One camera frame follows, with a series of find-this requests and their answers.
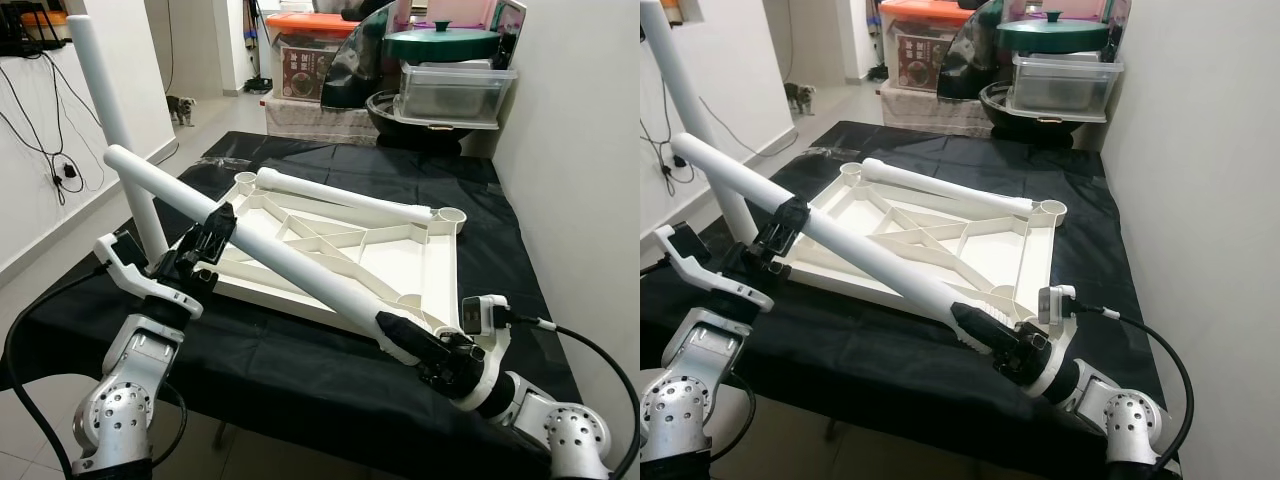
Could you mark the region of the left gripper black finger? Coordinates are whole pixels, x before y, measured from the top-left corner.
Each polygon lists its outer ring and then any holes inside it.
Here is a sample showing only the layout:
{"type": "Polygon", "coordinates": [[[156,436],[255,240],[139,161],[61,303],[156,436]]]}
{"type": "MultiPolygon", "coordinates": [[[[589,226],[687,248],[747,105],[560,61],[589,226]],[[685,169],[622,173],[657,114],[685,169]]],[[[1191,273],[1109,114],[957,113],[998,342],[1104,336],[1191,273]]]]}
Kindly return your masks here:
{"type": "Polygon", "coordinates": [[[216,265],[236,230],[237,216],[233,206],[224,202],[202,224],[192,225],[186,234],[186,264],[216,265]]]}
{"type": "Polygon", "coordinates": [[[810,206],[803,198],[794,196],[782,202],[771,221],[755,238],[755,262],[774,265],[776,257],[785,257],[792,248],[810,216],[810,206]]]}

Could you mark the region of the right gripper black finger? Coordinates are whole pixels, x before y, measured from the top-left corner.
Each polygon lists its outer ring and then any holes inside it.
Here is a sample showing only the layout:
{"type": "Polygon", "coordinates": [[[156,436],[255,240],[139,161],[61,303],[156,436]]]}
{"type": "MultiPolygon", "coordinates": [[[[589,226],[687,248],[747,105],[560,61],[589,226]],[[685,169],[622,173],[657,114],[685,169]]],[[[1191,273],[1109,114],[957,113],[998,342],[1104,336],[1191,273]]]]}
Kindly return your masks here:
{"type": "Polygon", "coordinates": [[[381,349],[404,365],[443,360],[443,344],[407,317],[380,311],[374,317],[381,349]]]}
{"type": "Polygon", "coordinates": [[[983,355],[1007,356],[1018,346],[1015,332],[1005,326],[987,310],[964,302],[954,302],[950,312],[957,338],[983,355]]]}

